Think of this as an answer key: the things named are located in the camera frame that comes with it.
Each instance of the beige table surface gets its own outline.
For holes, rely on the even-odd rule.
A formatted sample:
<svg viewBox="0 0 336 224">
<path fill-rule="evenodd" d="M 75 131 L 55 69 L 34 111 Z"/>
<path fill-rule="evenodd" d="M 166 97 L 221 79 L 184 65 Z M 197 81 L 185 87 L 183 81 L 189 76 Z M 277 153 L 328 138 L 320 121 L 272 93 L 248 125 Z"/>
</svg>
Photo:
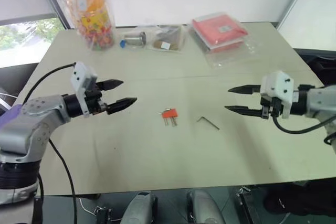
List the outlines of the beige table surface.
<svg viewBox="0 0 336 224">
<path fill-rule="evenodd" d="M 283 70 L 295 84 L 322 83 L 269 23 L 248 23 L 255 56 L 211 67 L 195 41 L 187 37 L 180 54 L 127 50 L 118 45 L 103 52 L 87 49 L 74 30 L 60 32 L 21 92 L 47 71 L 75 61 L 92 66 L 98 80 L 124 84 L 104 92 L 112 103 L 138 97 L 113 115 L 75 118 L 51 136 L 64 156 L 77 194 L 148 189 L 280 183 L 336 176 L 336 155 L 323 143 L 324 129 L 304 135 L 279 131 L 271 120 L 241 116 L 225 105 L 259 109 L 260 95 L 228 93 L 229 88 L 259 84 L 263 75 Z M 31 96 L 73 93 L 71 70 L 46 79 Z M 158 115 L 176 108 L 177 127 L 165 126 Z M 205 122 L 215 123 L 216 130 Z M 317 123 L 291 116 L 280 123 L 302 129 Z M 70 194 L 66 172 L 50 146 L 41 163 L 48 195 Z"/>
</svg>

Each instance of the black cable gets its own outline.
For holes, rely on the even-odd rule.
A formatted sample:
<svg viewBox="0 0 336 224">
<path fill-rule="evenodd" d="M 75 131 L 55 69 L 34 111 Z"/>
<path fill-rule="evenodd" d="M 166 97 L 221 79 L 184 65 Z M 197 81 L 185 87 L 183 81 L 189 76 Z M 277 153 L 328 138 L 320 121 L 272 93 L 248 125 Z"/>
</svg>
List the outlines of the black cable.
<svg viewBox="0 0 336 224">
<path fill-rule="evenodd" d="M 331 145 L 331 140 L 336 137 L 336 132 L 331 133 L 329 136 L 325 137 L 323 140 L 325 144 Z"/>
<path fill-rule="evenodd" d="M 37 86 L 44 80 L 46 79 L 49 75 L 51 75 L 52 73 L 55 73 L 59 70 L 62 70 L 62 69 L 65 69 L 65 68 L 70 68 L 70 67 L 74 67 L 76 63 L 73 63 L 73 64 L 68 64 L 68 65 L 65 65 L 65 66 L 62 66 L 62 67 L 59 67 L 59 68 L 55 68 L 54 70 L 46 73 L 44 76 L 42 76 L 35 84 L 34 86 L 30 89 L 30 91 L 28 92 L 28 94 L 26 95 L 26 98 L 25 100 L 23 101 L 23 104 L 25 104 L 29 97 L 31 96 L 32 92 L 37 88 Z"/>
<path fill-rule="evenodd" d="M 75 194 L 75 188 L 74 188 L 74 183 L 72 181 L 72 178 L 71 178 L 71 174 L 70 174 L 70 171 L 69 171 L 69 168 L 67 166 L 67 164 L 65 163 L 65 160 L 64 158 L 62 157 L 62 155 L 58 152 L 56 146 L 54 145 L 54 143 L 51 141 L 51 139 L 49 138 L 49 143 L 50 145 L 52 146 L 52 148 L 54 149 L 54 151 L 56 152 L 57 156 L 59 157 L 59 159 L 62 161 L 63 165 L 64 165 L 64 169 L 65 171 L 67 172 L 67 175 L 68 175 L 68 178 L 69 178 L 69 182 L 70 182 L 70 187 L 71 187 L 71 194 L 72 194 L 72 201 L 73 201 L 73 204 L 74 204 L 74 213 L 73 213 L 73 222 L 75 224 L 77 224 L 77 202 L 76 202 L 76 194 Z"/>
<path fill-rule="evenodd" d="M 43 187 L 43 182 L 42 182 L 42 178 L 41 178 L 41 175 L 40 173 L 37 175 L 37 178 L 38 178 L 38 184 L 40 185 L 40 197 L 41 197 L 41 201 L 42 201 L 42 204 L 43 204 L 43 201 L 44 201 L 44 187 Z"/>
<path fill-rule="evenodd" d="M 323 122 L 320 122 L 319 124 L 316 124 L 312 127 L 309 127 L 309 128 L 303 129 L 303 130 L 298 130 L 298 131 L 290 131 L 288 129 L 283 128 L 279 124 L 278 119 L 275 116 L 273 117 L 273 122 L 274 122 L 275 126 L 283 132 L 286 132 L 286 133 L 289 133 L 289 134 L 304 134 L 304 133 L 314 131 L 314 130 L 320 128 L 320 127 L 323 127 L 323 126 L 327 125 L 328 123 L 331 123 L 335 119 L 336 119 L 336 115 L 333 115 L 332 117 L 328 118 L 327 120 L 325 120 Z"/>
<path fill-rule="evenodd" d="M 25 104 L 29 97 L 31 96 L 32 92 L 37 88 L 37 86 L 44 80 L 46 79 L 49 75 L 51 75 L 52 73 L 55 73 L 59 70 L 62 70 L 62 69 L 65 69 L 65 68 L 70 68 L 70 67 L 74 67 L 76 63 L 73 63 L 73 64 L 68 64 L 68 65 L 65 65 L 65 66 L 62 66 L 62 67 L 59 67 L 59 68 L 55 68 L 54 70 L 46 73 L 44 76 L 42 76 L 35 84 L 34 86 L 30 89 L 30 91 L 28 92 L 28 94 L 26 95 L 26 98 L 23 102 L 23 104 Z M 69 182 L 70 182 L 70 187 L 71 187 L 71 193 L 72 193 L 72 199 L 73 199 L 73 203 L 74 203 L 74 213 L 73 213 L 73 222 L 74 224 L 77 224 L 77 202 L 76 202 L 76 194 L 75 194 L 75 188 L 74 188 L 74 183 L 72 181 L 72 177 L 71 177 L 71 174 L 70 174 L 70 171 L 69 171 L 69 168 L 64 160 L 64 158 L 62 157 L 62 155 L 60 154 L 60 152 L 57 150 L 56 146 L 54 145 L 54 143 L 51 141 L 51 139 L 49 138 L 49 143 L 51 144 L 51 146 L 53 147 L 54 151 L 56 152 L 57 156 L 61 159 L 62 163 L 63 163 L 63 166 L 64 166 L 64 169 L 65 171 L 67 172 L 67 175 L 68 175 L 68 178 L 69 178 Z M 41 200 L 43 202 L 44 200 L 44 189 L 43 189 L 43 183 L 42 183 L 42 179 L 41 179 L 41 176 L 40 174 L 38 174 L 37 176 L 39 178 L 39 185 L 40 185 L 40 191 L 41 191 Z"/>
</svg>

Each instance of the plastic bag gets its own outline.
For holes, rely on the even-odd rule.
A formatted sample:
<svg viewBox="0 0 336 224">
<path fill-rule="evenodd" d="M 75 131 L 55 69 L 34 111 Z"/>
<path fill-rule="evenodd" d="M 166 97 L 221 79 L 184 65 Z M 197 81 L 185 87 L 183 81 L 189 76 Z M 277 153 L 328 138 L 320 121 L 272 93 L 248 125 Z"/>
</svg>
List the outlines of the plastic bag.
<svg viewBox="0 0 336 224">
<path fill-rule="evenodd" d="M 225 13 L 193 19 L 189 32 L 213 68 L 259 55 L 260 43 L 239 21 Z"/>
<path fill-rule="evenodd" d="M 148 25 L 122 33 L 119 45 L 122 48 L 178 52 L 183 48 L 184 40 L 185 29 L 181 25 Z"/>
<path fill-rule="evenodd" d="M 92 50 L 102 50 L 113 45 L 115 31 L 106 0 L 62 0 L 77 32 Z"/>
<path fill-rule="evenodd" d="M 199 41 L 206 53 L 237 48 L 248 35 L 241 23 L 225 13 L 205 15 L 192 20 Z"/>
<path fill-rule="evenodd" d="M 181 51 L 185 40 L 182 25 L 159 25 L 148 47 L 160 51 Z"/>
</svg>

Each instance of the white bracket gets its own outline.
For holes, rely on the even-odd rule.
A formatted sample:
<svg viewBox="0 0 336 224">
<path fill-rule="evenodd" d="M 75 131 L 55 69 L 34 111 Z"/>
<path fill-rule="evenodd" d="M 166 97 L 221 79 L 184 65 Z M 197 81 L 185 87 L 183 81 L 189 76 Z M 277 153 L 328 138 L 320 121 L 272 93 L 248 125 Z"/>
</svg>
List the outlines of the white bracket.
<svg viewBox="0 0 336 224">
<path fill-rule="evenodd" d="M 277 71 L 263 77 L 260 86 L 260 95 L 268 101 L 273 97 L 281 100 L 284 107 L 282 118 L 289 117 L 293 103 L 294 80 L 286 73 Z"/>
<path fill-rule="evenodd" d="M 7 102 L 5 102 L 0 98 L 0 108 L 4 109 L 4 111 L 7 111 L 10 110 L 12 107 Z"/>
<path fill-rule="evenodd" d="M 80 61 L 76 62 L 70 81 L 75 90 L 83 115 L 86 118 L 90 115 L 90 112 L 85 102 L 85 91 L 91 90 L 96 83 L 96 80 L 97 74 L 91 67 L 87 67 Z"/>
</svg>

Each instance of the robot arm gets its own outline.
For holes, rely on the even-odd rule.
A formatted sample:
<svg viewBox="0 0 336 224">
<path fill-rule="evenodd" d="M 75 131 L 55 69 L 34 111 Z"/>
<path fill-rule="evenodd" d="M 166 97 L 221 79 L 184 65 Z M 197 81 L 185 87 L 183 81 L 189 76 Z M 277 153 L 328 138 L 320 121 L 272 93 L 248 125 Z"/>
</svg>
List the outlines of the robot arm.
<svg viewBox="0 0 336 224">
<path fill-rule="evenodd" d="M 261 85 L 245 85 L 228 90 L 240 94 L 260 92 L 260 110 L 249 109 L 246 106 L 225 107 L 241 115 L 263 119 L 268 119 L 271 115 L 275 125 L 290 134 L 307 133 L 324 126 L 328 134 L 324 142 L 332 145 L 336 152 L 336 85 L 315 88 L 304 84 L 300 85 L 298 90 L 294 90 L 293 87 L 294 81 L 286 73 L 271 73 L 263 78 Z M 300 131 L 286 130 L 279 125 L 277 117 L 282 115 L 283 119 L 287 119 L 290 114 L 316 118 L 321 123 Z"/>
<path fill-rule="evenodd" d="M 17 219 L 17 211 L 22 206 L 28 209 L 18 202 L 33 204 L 39 165 L 48 140 L 57 127 L 80 115 L 88 117 L 104 111 L 112 114 L 124 110 L 137 100 L 124 98 L 113 104 L 104 103 L 101 91 L 114 89 L 123 82 L 107 80 L 96 83 L 96 79 L 92 69 L 78 62 L 71 77 L 75 94 L 31 99 L 22 106 L 13 107 L 0 118 L 0 207 L 5 205 L 0 208 L 0 219 L 8 217 L 10 212 Z M 32 217 L 29 216 L 30 220 L 21 219 L 19 222 L 30 223 Z"/>
</svg>

